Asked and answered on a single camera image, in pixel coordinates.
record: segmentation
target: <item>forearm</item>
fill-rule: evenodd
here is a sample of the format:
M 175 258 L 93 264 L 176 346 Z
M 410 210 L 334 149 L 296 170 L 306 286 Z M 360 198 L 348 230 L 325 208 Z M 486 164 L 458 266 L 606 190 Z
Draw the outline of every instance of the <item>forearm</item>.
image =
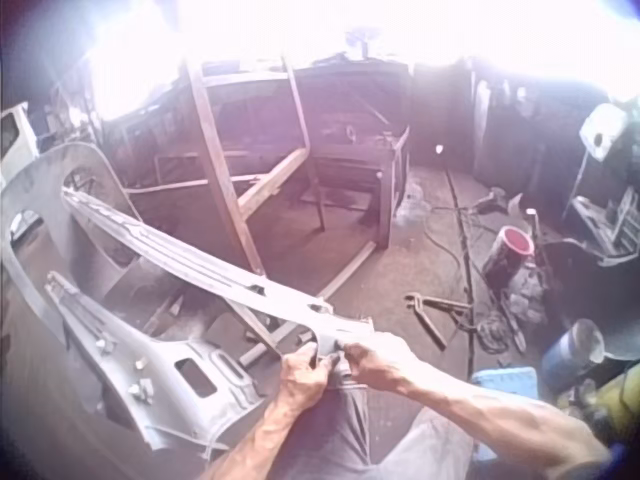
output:
M 538 400 L 470 385 L 422 362 L 402 369 L 396 390 L 447 417 L 504 459 L 557 477 L 604 462 L 608 451 L 581 421 Z
M 228 456 L 205 472 L 202 480 L 266 478 L 297 417 L 297 412 L 276 398 L 244 440 Z

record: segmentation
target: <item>rectangular hole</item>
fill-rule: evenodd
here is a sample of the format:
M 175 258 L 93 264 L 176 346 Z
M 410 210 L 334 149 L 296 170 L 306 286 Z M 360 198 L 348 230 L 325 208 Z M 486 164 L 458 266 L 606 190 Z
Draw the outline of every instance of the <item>rectangular hole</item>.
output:
M 216 386 L 211 383 L 211 380 L 207 378 L 198 364 L 192 359 L 185 358 L 180 360 L 175 363 L 175 367 L 200 398 L 207 398 L 218 391 Z

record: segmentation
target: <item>hand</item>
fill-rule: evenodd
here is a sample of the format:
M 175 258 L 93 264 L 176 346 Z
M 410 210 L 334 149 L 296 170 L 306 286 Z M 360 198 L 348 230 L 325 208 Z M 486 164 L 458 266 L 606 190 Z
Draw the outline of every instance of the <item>hand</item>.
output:
M 419 363 L 407 342 L 376 332 L 342 345 L 353 378 L 376 390 L 396 390 L 398 382 Z
M 280 391 L 276 402 L 295 415 L 314 406 L 320 400 L 327 386 L 329 373 L 340 360 L 340 356 L 334 353 L 319 361 L 313 369 L 311 359 L 315 357 L 317 350 L 318 345 L 310 342 L 297 352 L 282 357 Z

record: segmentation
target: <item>leg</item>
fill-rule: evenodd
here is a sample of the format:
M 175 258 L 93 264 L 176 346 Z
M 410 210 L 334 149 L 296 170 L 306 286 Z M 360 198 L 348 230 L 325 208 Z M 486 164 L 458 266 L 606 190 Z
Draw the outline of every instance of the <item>leg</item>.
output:
M 378 465 L 379 478 L 464 480 L 472 452 L 469 435 L 423 408 L 409 433 Z
M 327 390 L 289 433 L 269 472 L 273 480 L 360 478 L 370 469 L 367 390 Z

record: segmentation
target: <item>bright light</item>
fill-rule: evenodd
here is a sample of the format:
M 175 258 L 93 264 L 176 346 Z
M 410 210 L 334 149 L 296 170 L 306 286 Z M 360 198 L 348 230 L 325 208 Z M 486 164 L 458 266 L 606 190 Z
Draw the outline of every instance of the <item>bright light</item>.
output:
M 472 53 L 508 71 L 579 80 L 620 100 L 640 93 L 640 24 L 601 0 L 471 2 Z
M 96 109 L 111 120 L 141 107 L 154 89 L 178 76 L 177 36 L 151 0 L 99 32 L 91 52 Z
M 152 0 L 100 36 L 92 54 L 98 112 L 112 119 L 140 107 L 177 77 L 183 48 L 197 61 L 240 71 L 293 66 L 358 48 L 345 33 L 374 32 L 369 52 L 410 65 L 478 56 L 507 71 L 594 84 L 620 100 L 640 93 L 640 24 L 602 0 L 178 0 L 172 32 Z

